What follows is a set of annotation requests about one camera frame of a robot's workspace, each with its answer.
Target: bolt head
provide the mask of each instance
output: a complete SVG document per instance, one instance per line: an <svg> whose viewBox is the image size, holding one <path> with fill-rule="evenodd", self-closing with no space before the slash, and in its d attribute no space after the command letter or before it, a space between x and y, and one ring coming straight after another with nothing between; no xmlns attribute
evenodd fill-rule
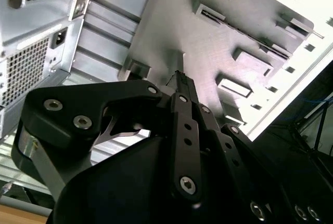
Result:
<svg viewBox="0 0 333 224"><path fill-rule="evenodd" d="M156 89L153 87L148 87L148 91L150 91L151 93L157 93Z"/></svg>
<svg viewBox="0 0 333 224"><path fill-rule="evenodd" d="M188 194L194 194L196 192L196 185L189 177L182 177L180 181L182 189Z"/></svg>
<svg viewBox="0 0 333 224"><path fill-rule="evenodd" d="M239 130L234 126L231 126L231 130L233 131L233 133L236 133L236 134L239 133Z"/></svg>
<svg viewBox="0 0 333 224"><path fill-rule="evenodd" d="M183 96L179 96L179 99L182 101L182 102L187 102L187 99Z"/></svg>
<svg viewBox="0 0 333 224"><path fill-rule="evenodd" d="M205 111L206 113L210 113L210 110L206 106L203 106L202 110Z"/></svg>
<svg viewBox="0 0 333 224"><path fill-rule="evenodd" d="M184 180L184 185L185 185L185 187L187 187L188 189L192 188L192 184L191 184L188 180Z"/></svg>

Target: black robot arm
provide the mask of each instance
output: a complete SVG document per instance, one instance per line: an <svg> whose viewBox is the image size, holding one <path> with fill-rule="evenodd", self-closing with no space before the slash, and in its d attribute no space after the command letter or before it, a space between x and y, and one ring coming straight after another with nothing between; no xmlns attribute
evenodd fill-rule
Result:
<svg viewBox="0 0 333 224"><path fill-rule="evenodd" d="M48 223L323 221L314 196L236 126L219 127L191 79L176 72L169 86L171 95L142 80L27 95L12 156L56 200ZM140 129L150 137L91 166L95 144Z"/></svg>

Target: screw hole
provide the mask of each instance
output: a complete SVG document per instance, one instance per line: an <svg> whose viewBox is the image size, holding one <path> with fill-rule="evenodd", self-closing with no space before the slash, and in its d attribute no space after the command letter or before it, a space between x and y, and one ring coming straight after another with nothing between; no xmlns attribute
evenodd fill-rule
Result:
<svg viewBox="0 0 333 224"><path fill-rule="evenodd" d="M227 146L228 149L232 149L233 147L231 147L230 143L226 142L225 145Z"/></svg>
<svg viewBox="0 0 333 224"><path fill-rule="evenodd" d="M188 129L188 130L191 130L191 129L192 129L192 127L189 126L188 124L185 124L185 128Z"/></svg>
<svg viewBox="0 0 333 224"><path fill-rule="evenodd" d="M233 159L233 163L235 164L236 167L239 167L239 162L236 159Z"/></svg>
<svg viewBox="0 0 333 224"><path fill-rule="evenodd" d="M48 106L50 106L51 108L58 108L58 104L55 102L49 103Z"/></svg>
<svg viewBox="0 0 333 224"><path fill-rule="evenodd" d="M88 122L85 119L79 119L80 124L87 124Z"/></svg>
<svg viewBox="0 0 333 224"><path fill-rule="evenodd" d="M22 0L8 0L8 5L13 9L19 9L22 6Z"/></svg>
<svg viewBox="0 0 333 224"><path fill-rule="evenodd" d="M189 139L187 139L187 138L184 139L184 142L185 142L187 145L189 145L189 146L192 145L191 140L189 140Z"/></svg>

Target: power supply unit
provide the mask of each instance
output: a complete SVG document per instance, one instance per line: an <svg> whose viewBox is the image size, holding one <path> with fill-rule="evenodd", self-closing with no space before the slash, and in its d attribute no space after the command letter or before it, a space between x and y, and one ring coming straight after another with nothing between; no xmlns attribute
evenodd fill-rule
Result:
<svg viewBox="0 0 333 224"><path fill-rule="evenodd" d="M31 89L69 75L89 0L0 0L0 138Z"/></svg>

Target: rectangular cutout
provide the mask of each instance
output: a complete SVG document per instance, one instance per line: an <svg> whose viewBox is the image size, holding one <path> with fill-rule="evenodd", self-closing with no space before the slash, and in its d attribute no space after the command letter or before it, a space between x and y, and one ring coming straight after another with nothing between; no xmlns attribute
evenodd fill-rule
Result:
<svg viewBox="0 0 333 224"><path fill-rule="evenodd" d="M226 78L220 78L220 80L216 81L218 88L234 94L236 96L242 96L243 98L248 98L252 90L249 88L246 88L240 84L237 84L236 82L233 82L231 80L228 80Z"/></svg>
<svg viewBox="0 0 333 224"><path fill-rule="evenodd" d="M311 45L311 44L307 44L305 46L305 49L308 50L309 52L312 52L316 47Z"/></svg>
<svg viewBox="0 0 333 224"><path fill-rule="evenodd" d="M326 21L327 24L329 24L331 27L333 27L333 18L329 18L328 21Z"/></svg>
<svg viewBox="0 0 333 224"><path fill-rule="evenodd" d="M253 108L255 108L256 110L260 111L261 110L261 106L257 105L257 104L252 104L251 105Z"/></svg>
<svg viewBox="0 0 333 224"><path fill-rule="evenodd" d="M204 4L199 4L195 14L201 19L216 26L223 24L223 21L225 20L225 16L205 6Z"/></svg>
<svg viewBox="0 0 333 224"><path fill-rule="evenodd" d="M222 109L223 109L223 114L227 119L230 119L240 125L245 124L244 120L242 119L239 110L225 102L221 102Z"/></svg>
<svg viewBox="0 0 333 224"><path fill-rule="evenodd" d="M276 88L273 87L273 86L267 87L266 89L267 89L267 90L270 90L270 91L273 92L273 93L276 93L276 92L278 91L278 89L276 89Z"/></svg>
<svg viewBox="0 0 333 224"><path fill-rule="evenodd" d="M285 68L285 70L289 73L293 73L295 71L295 69L292 67L287 67L287 68Z"/></svg>
<svg viewBox="0 0 333 224"><path fill-rule="evenodd" d="M233 58L237 63L249 67L263 76L268 76L274 69L270 64L258 59L240 48L236 49Z"/></svg>

